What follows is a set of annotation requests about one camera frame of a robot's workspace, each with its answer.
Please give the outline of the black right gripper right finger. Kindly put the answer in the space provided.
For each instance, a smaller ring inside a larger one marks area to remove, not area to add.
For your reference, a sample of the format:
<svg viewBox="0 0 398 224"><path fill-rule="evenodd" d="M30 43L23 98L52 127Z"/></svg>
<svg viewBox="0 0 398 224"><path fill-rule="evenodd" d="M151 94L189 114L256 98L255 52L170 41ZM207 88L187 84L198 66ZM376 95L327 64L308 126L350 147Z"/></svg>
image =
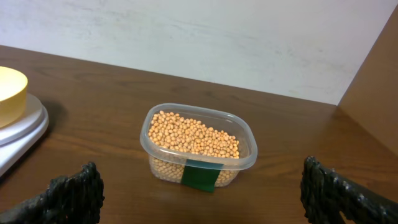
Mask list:
<svg viewBox="0 0 398 224"><path fill-rule="evenodd" d="M397 203L322 165L303 163L300 201L309 223L397 224Z"/></svg>

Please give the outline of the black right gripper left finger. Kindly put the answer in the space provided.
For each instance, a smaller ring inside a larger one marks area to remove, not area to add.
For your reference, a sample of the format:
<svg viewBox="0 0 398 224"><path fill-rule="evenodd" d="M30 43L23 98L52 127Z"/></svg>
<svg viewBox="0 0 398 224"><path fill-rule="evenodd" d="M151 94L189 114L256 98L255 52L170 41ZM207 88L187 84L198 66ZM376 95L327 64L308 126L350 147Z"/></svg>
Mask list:
<svg viewBox="0 0 398 224"><path fill-rule="evenodd" d="M73 176L50 181L47 190L1 213L1 223L46 224L100 222L104 182L89 162Z"/></svg>

